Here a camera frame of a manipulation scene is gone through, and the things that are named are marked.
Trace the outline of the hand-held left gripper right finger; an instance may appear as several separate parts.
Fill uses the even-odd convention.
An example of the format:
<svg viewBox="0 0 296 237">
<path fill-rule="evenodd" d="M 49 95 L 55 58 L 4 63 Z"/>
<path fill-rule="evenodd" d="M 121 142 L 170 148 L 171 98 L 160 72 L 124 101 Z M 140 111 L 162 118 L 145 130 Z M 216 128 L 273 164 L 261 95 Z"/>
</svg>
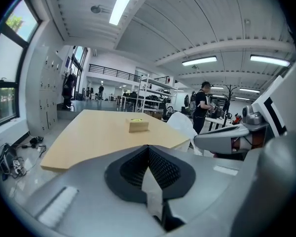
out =
<svg viewBox="0 0 296 237">
<path fill-rule="evenodd" d="M 243 162 L 159 146 L 148 152 L 149 237 L 229 237 L 238 200 L 230 185 Z"/>
</svg>

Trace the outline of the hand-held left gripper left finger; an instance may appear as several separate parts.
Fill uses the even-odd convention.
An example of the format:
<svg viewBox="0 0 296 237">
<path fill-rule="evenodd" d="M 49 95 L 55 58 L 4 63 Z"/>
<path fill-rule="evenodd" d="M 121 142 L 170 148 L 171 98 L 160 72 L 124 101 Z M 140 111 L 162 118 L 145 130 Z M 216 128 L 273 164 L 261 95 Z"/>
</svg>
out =
<svg viewBox="0 0 296 237">
<path fill-rule="evenodd" d="M 166 147 L 143 145 L 88 159 L 36 190 L 25 210 L 47 237 L 160 237 L 149 213 L 144 176 Z"/>
</svg>

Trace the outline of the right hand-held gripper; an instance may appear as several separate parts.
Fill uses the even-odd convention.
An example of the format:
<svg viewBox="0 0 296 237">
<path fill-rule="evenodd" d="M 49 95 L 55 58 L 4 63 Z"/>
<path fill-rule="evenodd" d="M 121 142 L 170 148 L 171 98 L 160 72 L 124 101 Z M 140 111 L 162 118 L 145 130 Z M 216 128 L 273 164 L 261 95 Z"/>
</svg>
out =
<svg viewBox="0 0 296 237">
<path fill-rule="evenodd" d="M 232 138 L 241 137 L 242 147 L 263 147 L 267 137 L 296 131 L 296 62 L 284 77 L 279 76 L 251 105 L 243 108 L 245 126 L 227 126 L 194 137 L 196 147 L 231 155 Z"/>
</svg>

